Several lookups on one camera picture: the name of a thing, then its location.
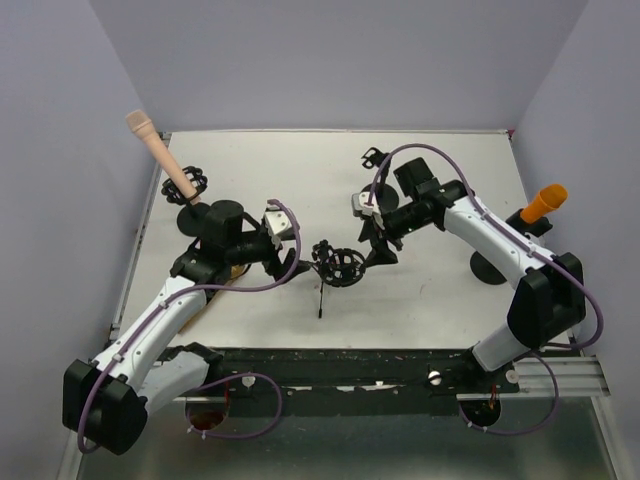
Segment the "pink beige microphone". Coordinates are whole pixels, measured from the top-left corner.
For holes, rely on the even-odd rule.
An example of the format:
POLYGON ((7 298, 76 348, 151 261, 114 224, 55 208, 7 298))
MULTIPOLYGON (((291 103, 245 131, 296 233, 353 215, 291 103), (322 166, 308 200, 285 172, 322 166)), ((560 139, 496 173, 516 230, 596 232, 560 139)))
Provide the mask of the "pink beige microphone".
POLYGON ((194 187, 160 138, 150 117, 142 110, 135 110, 129 113, 125 120, 131 132, 146 145, 168 178, 186 197, 193 195, 195 193, 194 187))

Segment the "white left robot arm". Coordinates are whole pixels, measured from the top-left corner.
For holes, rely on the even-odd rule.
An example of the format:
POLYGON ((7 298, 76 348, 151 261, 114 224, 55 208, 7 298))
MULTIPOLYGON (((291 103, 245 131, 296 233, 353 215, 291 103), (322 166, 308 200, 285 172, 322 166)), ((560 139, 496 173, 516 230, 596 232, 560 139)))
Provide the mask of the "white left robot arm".
POLYGON ((269 289, 300 272, 300 226, 284 204, 270 199, 261 220, 233 200, 196 209, 194 241, 172 265, 160 291, 113 344, 88 361, 74 360, 63 375, 62 422, 77 435, 84 454, 99 448, 120 455, 144 430, 156 399, 170 401, 194 389, 214 393, 220 368, 193 352, 166 365, 163 386, 147 379, 155 362, 188 320, 220 291, 235 291, 235 266, 260 263, 272 277, 269 289))

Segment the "black round-base shock-mount stand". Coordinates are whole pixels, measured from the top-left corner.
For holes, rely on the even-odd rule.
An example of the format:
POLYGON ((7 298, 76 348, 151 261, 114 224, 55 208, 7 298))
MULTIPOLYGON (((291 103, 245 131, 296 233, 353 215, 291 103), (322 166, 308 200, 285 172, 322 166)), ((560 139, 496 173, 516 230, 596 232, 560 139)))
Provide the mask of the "black round-base shock-mount stand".
POLYGON ((171 179, 162 183, 161 194, 169 204, 181 207, 176 217, 178 230, 187 237, 197 237, 209 210, 209 205, 200 200, 200 195, 208 187, 208 177, 195 166, 185 167, 183 173, 195 189, 193 195, 186 197, 171 179))

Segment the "black round-base clip stand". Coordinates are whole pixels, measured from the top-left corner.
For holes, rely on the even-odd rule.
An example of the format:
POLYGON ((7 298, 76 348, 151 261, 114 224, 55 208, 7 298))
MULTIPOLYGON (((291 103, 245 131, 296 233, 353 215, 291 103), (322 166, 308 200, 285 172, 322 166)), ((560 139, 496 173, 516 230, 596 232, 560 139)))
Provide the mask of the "black round-base clip stand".
POLYGON ((392 211, 399 206, 399 196, 397 191, 387 184, 390 164, 382 166, 387 153, 381 152, 375 147, 369 148, 362 156, 361 166, 367 170, 376 169, 379 179, 376 184, 375 195, 382 211, 392 211))

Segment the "orange microphone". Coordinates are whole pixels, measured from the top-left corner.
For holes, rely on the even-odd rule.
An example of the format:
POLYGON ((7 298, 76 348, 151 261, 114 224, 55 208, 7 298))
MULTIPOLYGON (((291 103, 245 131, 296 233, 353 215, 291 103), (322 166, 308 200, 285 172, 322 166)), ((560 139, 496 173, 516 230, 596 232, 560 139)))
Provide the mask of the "orange microphone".
POLYGON ((527 224, 533 224, 545 215, 559 209, 567 198, 568 191, 561 184, 552 184, 544 187, 522 209, 520 218, 527 224))

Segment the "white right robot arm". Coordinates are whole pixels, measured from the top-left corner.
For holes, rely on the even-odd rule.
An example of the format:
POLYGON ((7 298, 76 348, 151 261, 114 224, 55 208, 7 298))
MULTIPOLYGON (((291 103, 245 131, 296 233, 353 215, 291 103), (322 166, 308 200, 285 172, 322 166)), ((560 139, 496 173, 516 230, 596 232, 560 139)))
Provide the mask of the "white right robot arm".
POLYGON ((467 389, 485 390, 496 380, 496 370, 585 318, 583 269, 573 254, 556 255, 535 244, 491 216, 461 181, 440 183, 421 158, 397 168, 394 175, 408 204, 386 210, 369 189, 351 199, 353 214, 363 222, 360 238, 371 245, 366 266, 396 263, 403 237, 435 225, 470 245, 514 290, 505 323, 471 347, 460 367, 467 389))

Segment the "black tripod microphone stand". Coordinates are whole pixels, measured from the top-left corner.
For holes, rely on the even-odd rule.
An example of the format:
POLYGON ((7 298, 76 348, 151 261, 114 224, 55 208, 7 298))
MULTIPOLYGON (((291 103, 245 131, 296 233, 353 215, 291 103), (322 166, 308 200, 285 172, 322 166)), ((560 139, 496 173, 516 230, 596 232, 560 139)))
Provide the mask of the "black tripod microphone stand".
POLYGON ((334 248, 321 240, 312 248, 312 259, 312 268, 320 278, 318 318, 322 319, 325 288, 347 288, 358 283, 366 271, 365 258, 354 249, 334 248))

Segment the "black round-base orange-mic stand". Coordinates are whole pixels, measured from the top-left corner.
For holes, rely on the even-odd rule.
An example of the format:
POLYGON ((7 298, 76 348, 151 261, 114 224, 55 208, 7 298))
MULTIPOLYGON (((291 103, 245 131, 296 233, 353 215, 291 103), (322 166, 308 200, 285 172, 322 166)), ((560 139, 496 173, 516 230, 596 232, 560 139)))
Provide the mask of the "black round-base orange-mic stand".
POLYGON ((510 236, 488 222, 488 215, 482 217, 473 214, 469 219, 468 243, 513 289, 516 289, 520 279, 528 271, 539 270, 545 266, 543 261, 532 255, 533 252, 541 253, 546 260, 552 259, 552 253, 538 242, 538 239, 552 228, 551 222, 544 216, 533 224, 527 224, 520 218, 520 213, 521 211, 517 211, 506 220, 491 215, 510 236))

